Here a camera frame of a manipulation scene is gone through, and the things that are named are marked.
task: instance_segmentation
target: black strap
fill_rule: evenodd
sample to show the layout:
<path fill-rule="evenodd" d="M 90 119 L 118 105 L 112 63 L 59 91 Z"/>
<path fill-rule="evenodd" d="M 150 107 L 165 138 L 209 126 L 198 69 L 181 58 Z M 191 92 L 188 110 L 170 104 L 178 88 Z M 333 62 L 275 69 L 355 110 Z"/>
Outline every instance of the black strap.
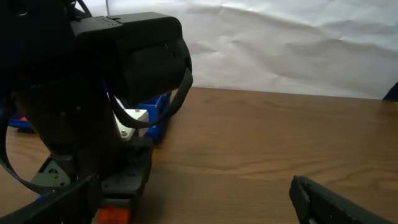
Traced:
<path fill-rule="evenodd" d="M 9 122 L 9 117 L 11 114 L 11 106 L 10 102 L 7 102 L 3 105 L 4 108 L 0 111 L 0 164 L 5 168 L 5 170 L 10 173 L 15 179 L 17 179 L 21 184 L 23 184 L 28 189 L 41 194 L 47 195 L 51 193 L 53 190 L 59 189 L 59 187 L 44 187 L 36 184 L 32 184 L 18 176 L 15 172 L 14 168 L 12 168 L 6 151 L 6 135 L 7 135 L 7 127 Z"/>
<path fill-rule="evenodd" d="M 154 122 L 138 121 L 130 117 L 130 115 L 127 114 L 125 110 L 120 106 L 120 104 L 116 101 L 116 97 L 114 96 L 111 90 L 109 90 L 109 99 L 111 102 L 113 113 L 115 113 L 116 117 L 118 118 L 121 124 L 123 124 L 126 127 L 134 129 L 149 128 L 153 125 L 165 121 L 166 119 L 169 119 L 181 108 L 185 100 L 185 97 L 187 96 L 188 91 L 192 86 L 192 83 L 193 83 L 192 73 L 189 69 L 186 69 L 185 75 L 181 81 L 178 91 L 175 94 L 174 99 L 170 103 L 170 108 L 164 114 L 162 114 L 159 119 L 157 119 Z"/>

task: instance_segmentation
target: white wall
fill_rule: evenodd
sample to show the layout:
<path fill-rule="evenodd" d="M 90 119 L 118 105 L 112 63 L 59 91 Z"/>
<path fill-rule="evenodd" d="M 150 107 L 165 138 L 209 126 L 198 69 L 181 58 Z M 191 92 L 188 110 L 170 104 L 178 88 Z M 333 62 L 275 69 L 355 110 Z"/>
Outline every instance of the white wall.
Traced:
<path fill-rule="evenodd" d="M 398 81 L 396 0 L 108 0 L 108 11 L 177 17 L 195 86 L 381 99 Z"/>

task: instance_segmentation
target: dark blue object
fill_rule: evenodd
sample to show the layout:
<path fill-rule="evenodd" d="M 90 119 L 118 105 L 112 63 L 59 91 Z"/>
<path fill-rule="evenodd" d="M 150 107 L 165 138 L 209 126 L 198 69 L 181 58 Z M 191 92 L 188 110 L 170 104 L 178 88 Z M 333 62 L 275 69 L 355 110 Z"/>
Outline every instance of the dark blue object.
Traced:
<path fill-rule="evenodd" d="M 160 115 L 162 115 L 165 111 L 167 111 L 168 108 L 170 107 L 170 96 L 171 96 L 171 93 L 164 94 L 154 100 L 149 100 L 147 102 L 139 104 L 138 106 L 135 106 L 134 108 L 147 110 L 148 114 L 149 114 L 149 121 L 153 122 L 153 121 L 157 120 L 157 118 Z M 13 119 L 10 120 L 9 126 L 14 127 L 14 128 L 20 128 L 20 129 L 32 129 L 29 122 L 21 121 L 19 119 L 21 117 L 22 117 L 22 115 L 20 113 L 16 114 L 13 117 Z M 145 133 L 145 136 L 148 138 L 152 138 L 154 143 L 159 143 L 159 141 L 162 139 L 162 137 L 164 135 L 166 126 L 167 126 L 167 122 L 163 122 L 161 124 L 154 125 L 154 126 L 148 128 L 148 131 Z"/>
<path fill-rule="evenodd" d="M 149 122 L 153 122 L 170 107 L 170 96 L 171 93 L 164 94 L 154 100 L 149 100 L 139 104 L 138 106 L 135 106 L 135 109 L 147 110 L 149 114 Z M 166 126 L 167 121 L 153 125 L 152 127 L 148 128 L 145 136 L 152 138 L 154 143 L 159 143 L 165 133 Z"/>

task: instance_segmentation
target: red object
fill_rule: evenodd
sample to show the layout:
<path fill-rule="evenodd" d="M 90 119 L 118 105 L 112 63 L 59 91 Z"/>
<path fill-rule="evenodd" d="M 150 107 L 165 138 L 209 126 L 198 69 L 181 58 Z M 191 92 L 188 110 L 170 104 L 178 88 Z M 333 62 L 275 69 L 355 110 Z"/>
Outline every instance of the red object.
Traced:
<path fill-rule="evenodd" d="M 128 224 L 130 222 L 131 211 L 126 208 L 102 208 L 99 210 L 99 224 Z"/>

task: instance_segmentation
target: brown tabletop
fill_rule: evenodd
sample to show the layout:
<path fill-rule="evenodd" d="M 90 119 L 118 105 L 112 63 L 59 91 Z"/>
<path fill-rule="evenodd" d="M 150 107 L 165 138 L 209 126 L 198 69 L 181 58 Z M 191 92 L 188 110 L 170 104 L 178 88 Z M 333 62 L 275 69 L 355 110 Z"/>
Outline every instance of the brown tabletop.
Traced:
<path fill-rule="evenodd" d="M 15 170 L 48 156 L 9 128 Z M 194 88 L 153 155 L 134 223 L 298 223 L 293 175 L 398 223 L 398 105 L 378 100 Z M 0 215 L 33 201 L 0 169 Z"/>

